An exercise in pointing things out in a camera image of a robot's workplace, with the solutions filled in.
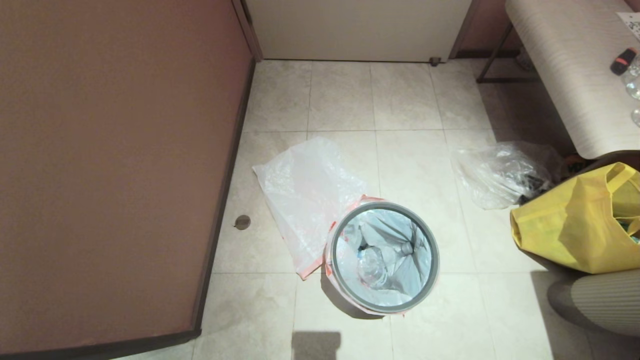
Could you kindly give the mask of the green printed package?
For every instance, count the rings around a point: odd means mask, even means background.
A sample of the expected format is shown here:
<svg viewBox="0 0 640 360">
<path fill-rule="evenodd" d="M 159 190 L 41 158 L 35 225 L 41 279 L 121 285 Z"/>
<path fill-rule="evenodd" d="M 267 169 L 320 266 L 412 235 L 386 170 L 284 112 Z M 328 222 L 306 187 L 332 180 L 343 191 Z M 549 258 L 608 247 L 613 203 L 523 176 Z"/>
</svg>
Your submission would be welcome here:
<svg viewBox="0 0 640 360">
<path fill-rule="evenodd" d="M 567 176 L 574 176 L 592 164 L 592 160 L 583 158 L 578 153 L 570 153 L 564 158 Z"/>
</svg>

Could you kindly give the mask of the black orange marker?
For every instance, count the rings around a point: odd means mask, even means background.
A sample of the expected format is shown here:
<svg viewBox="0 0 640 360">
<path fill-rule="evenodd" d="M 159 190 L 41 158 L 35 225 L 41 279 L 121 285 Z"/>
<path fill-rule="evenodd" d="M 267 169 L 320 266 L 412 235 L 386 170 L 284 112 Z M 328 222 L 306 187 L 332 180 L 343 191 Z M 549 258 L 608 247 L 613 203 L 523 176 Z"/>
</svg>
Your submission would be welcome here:
<svg viewBox="0 0 640 360">
<path fill-rule="evenodd" d="M 610 71 L 614 75 L 623 75 L 633 64 L 634 59 L 637 57 L 638 51 L 633 47 L 628 47 L 622 51 L 621 54 L 615 57 L 614 61 L 610 65 Z"/>
</svg>

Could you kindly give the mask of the white door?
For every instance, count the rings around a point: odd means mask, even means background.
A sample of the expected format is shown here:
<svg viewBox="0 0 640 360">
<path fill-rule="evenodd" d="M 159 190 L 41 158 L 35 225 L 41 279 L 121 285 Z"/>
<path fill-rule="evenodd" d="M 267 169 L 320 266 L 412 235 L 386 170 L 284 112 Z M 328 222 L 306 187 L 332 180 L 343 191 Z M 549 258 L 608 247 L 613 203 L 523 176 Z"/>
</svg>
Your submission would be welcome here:
<svg viewBox="0 0 640 360">
<path fill-rule="evenodd" d="M 448 61 L 473 0 L 243 0 L 265 59 Z"/>
</svg>

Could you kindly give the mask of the dark metal table frame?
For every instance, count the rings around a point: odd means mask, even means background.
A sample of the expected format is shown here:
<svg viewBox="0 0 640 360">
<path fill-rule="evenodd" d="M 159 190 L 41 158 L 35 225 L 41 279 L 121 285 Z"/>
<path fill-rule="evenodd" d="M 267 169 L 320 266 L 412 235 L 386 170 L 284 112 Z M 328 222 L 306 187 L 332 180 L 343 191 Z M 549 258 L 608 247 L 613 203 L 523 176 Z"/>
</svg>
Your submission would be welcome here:
<svg viewBox="0 0 640 360">
<path fill-rule="evenodd" d="M 503 31 L 502 36 L 500 37 L 498 45 L 493 49 L 489 59 L 487 59 L 486 63 L 484 64 L 482 71 L 480 71 L 480 74 L 476 77 L 475 79 L 476 84 L 535 84 L 535 83 L 541 82 L 541 79 L 539 76 L 537 77 L 533 77 L 533 76 L 487 77 L 487 73 L 489 73 L 491 66 L 493 65 L 495 60 L 498 58 L 498 54 L 501 52 L 508 37 L 513 31 L 514 31 L 514 25 L 511 21 L 509 21 L 505 27 L 505 30 Z"/>
</svg>

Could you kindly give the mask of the yellow shopping bag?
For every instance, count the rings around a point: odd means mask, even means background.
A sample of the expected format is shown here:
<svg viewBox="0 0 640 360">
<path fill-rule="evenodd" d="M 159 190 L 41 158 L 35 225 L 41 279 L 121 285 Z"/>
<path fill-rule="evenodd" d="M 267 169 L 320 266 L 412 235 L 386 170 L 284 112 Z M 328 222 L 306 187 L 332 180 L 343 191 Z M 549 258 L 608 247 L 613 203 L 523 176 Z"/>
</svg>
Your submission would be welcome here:
<svg viewBox="0 0 640 360">
<path fill-rule="evenodd" d="M 510 212 L 523 251 L 588 274 L 640 269 L 640 171 L 615 162 Z"/>
</svg>

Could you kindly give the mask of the clear crumpled plastic bag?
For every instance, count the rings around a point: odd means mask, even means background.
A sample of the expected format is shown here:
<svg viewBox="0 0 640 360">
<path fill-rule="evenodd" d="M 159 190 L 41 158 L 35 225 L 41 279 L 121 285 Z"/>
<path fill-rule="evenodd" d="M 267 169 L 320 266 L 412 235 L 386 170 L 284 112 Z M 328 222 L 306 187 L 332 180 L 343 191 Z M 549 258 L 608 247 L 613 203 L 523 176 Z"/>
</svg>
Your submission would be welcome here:
<svg viewBox="0 0 640 360">
<path fill-rule="evenodd" d="M 560 184 L 566 164 L 550 145 L 504 141 L 452 151 L 454 171 L 484 210 L 523 205 Z"/>
</svg>

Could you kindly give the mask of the used white pink trash bag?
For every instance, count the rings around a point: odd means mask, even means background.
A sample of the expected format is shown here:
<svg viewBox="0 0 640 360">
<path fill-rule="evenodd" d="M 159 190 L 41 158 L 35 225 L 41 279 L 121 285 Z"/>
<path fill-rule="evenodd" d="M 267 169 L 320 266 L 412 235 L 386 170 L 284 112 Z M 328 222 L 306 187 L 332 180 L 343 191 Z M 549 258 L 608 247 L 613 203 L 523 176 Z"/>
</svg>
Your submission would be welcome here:
<svg viewBox="0 0 640 360">
<path fill-rule="evenodd" d="M 403 257 L 402 243 L 414 243 Z M 380 248 L 387 270 L 382 288 L 371 288 L 358 276 L 358 250 Z M 441 270 L 441 253 L 425 221 L 397 203 L 362 196 L 329 233 L 323 253 L 331 294 L 345 312 L 360 319 L 404 315 L 434 291 Z"/>
</svg>

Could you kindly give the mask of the fresh white pink trash bag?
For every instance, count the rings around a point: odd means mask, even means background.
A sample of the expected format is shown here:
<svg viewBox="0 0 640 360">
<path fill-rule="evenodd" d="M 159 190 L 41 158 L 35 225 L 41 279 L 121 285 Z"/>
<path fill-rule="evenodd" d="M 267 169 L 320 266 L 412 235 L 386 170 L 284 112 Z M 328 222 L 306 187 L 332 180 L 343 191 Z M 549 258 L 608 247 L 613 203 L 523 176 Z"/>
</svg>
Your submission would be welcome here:
<svg viewBox="0 0 640 360">
<path fill-rule="evenodd" d="M 326 137 L 291 146 L 254 165 L 253 172 L 304 280 L 322 265 L 330 232 L 368 185 L 347 169 L 338 144 Z"/>
</svg>

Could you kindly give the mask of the grey ribbed stool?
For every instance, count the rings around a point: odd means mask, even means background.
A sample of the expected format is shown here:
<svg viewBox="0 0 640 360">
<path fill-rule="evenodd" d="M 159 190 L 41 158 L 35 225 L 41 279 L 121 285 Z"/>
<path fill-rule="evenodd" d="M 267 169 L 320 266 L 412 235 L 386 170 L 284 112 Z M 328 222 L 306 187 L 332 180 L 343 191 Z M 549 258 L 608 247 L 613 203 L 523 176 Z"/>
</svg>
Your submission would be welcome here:
<svg viewBox="0 0 640 360">
<path fill-rule="evenodd" d="M 557 281 L 546 295 L 558 316 L 573 325 L 640 338 L 640 269 Z"/>
</svg>

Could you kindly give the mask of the white printed paper sheet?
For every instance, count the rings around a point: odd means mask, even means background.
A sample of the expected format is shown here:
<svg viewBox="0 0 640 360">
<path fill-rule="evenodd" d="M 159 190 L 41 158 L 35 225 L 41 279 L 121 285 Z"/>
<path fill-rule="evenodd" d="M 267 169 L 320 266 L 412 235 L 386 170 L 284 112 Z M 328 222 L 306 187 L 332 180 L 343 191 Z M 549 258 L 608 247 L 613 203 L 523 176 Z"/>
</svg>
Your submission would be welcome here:
<svg viewBox="0 0 640 360">
<path fill-rule="evenodd" d="M 616 14 L 633 36 L 640 42 L 640 12 L 617 12 Z"/>
</svg>

